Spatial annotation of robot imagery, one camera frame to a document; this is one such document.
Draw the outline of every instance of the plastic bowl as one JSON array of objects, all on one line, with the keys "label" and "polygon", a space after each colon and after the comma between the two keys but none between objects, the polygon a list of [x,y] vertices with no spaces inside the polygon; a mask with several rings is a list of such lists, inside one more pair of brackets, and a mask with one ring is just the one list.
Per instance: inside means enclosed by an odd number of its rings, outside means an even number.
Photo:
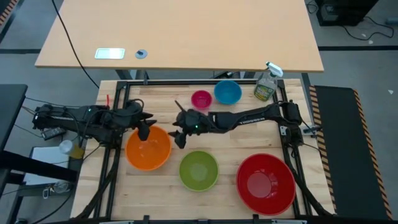
[{"label": "plastic bowl", "polygon": [[190,152],[180,163],[180,179],[190,190],[197,192],[208,190],[216,184],[217,178],[217,161],[207,152]]},{"label": "plastic bowl", "polygon": [[232,80],[223,80],[215,86],[214,95],[220,103],[232,105],[241,99],[242,89]]},{"label": "plastic bowl", "polygon": [[150,171],[159,168],[169,158],[172,144],[169,135],[158,126],[149,128],[148,140],[138,138],[138,129],[127,141],[126,158],[129,163],[139,170]]},{"label": "plastic bowl", "polygon": [[236,187],[243,202],[262,215],[286,211],[296,193],[287,165],[269,154],[255,154],[245,159],[236,175]]},{"label": "plastic bowl", "polygon": [[211,94],[205,90],[198,90],[191,96],[192,105],[198,109],[207,109],[212,101]]}]

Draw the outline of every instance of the red bowl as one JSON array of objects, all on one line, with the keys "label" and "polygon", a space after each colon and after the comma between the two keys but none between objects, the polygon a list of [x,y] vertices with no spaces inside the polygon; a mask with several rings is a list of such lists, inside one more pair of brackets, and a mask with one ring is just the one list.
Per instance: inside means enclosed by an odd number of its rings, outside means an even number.
[{"label": "red bowl", "polygon": [[269,154],[255,154],[245,159],[236,175],[236,187],[243,202],[262,215],[286,211],[296,194],[290,169]]},{"label": "red bowl", "polygon": [[211,94],[205,90],[198,90],[191,96],[192,105],[198,109],[208,108],[212,101]]}]

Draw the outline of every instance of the spray bottle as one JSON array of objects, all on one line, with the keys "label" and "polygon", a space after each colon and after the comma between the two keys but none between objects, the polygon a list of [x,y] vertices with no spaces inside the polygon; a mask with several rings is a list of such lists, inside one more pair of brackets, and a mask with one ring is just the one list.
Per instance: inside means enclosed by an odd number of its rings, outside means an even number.
[{"label": "spray bottle", "polygon": [[254,96],[262,101],[267,101],[272,97],[277,88],[277,79],[284,75],[282,69],[277,65],[270,62],[267,62],[266,65],[270,72],[265,75],[262,73],[254,88]]}]

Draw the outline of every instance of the white bottle cap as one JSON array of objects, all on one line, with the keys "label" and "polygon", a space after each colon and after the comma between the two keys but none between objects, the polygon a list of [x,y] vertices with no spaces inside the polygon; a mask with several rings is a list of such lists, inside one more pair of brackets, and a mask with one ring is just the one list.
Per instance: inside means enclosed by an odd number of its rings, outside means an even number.
[{"label": "white bottle cap", "polygon": [[278,77],[282,77],[284,75],[284,71],[282,71],[282,69],[279,66],[277,66],[271,62],[267,62],[266,65],[268,66],[269,70],[271,71],[271,73],[273,75],[278,76]]},{"label": "white bottle cap", "polygon": [[71,140],[64,140],[61,142],[59,148],[60,152],[69,155],[73,149],[73,142]]}]

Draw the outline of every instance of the light wood desk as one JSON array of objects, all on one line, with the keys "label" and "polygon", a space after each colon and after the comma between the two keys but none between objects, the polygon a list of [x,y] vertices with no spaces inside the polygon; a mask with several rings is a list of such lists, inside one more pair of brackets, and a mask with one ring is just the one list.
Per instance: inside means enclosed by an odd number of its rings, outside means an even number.
[{"label": "light wood desk", "polygon": [[[310,124],[310,115],[300,80],[285,80],[285,86],[288,99],[299,105],[302,118]],[[240,112],[267,104],[253,96],[253,85],[241,85],[241,87],[243,97],[236,105],[226,106],[214,102],[210,110]],[[176,127],[172,126],[172,123],[179,108],[174,100],[178,100],[184,108],[191,108],[190,96],[195,90],[207,90],[212,93],[213,88],[214,85],[133,86],[129,98],[144,100],[144,111],[154,114],[153,118],[157,119],[155,125],[167,131],[175,131]],[[102,81],[97,104],[105,105],[106,95],[109,95],[112,105],[115,89],[116,81]],[[122,147],[130,134],[131,132],[124,135]],[[316,140],[310,137],[304,137],[304,142],[317,146]],[[94,140],[89,141],[86,154],[97,145]],[[142,220],[144,215],[150,215],[151,220],[250,219],[254,212],[245,206],[236,190],[235,176],[238,166],[245,158],[260,152],[273,154],[283,160],[278,126],[273,121],[239,126],[226,134],[191,136],[187,138],[185,149],[179,149],[173,142],[168,161],[159,169],[150,172],[139,171],[130,166],[124,156],[124,149],[122,150],[112,220]],[[182,157],[194,150],[210,152],[220,165],[220,176],[216,185],[206,192],[192,192],[186,189],[178,177],[178,166]],[[82,165],[72,217],[83,210],[98,188],[103,154],[104,150],[99,149]],[[302,146],[300,155],[308,188],[325,209],[334,213],[319,152],[311,147]],[[297,195],[300,211],[303,213],[302,196],[298,187]],[[107,196],[108,194],[104,194],[101,215],[104,215]],[[293,216],[293,209],[290,207],[278,217]]]},{"label": "light wood desk", "polygon": [[[64,0],[60,14],[86,68],[323,71],[304,0]],[[79,67],[59,18],[35,65]]]}]

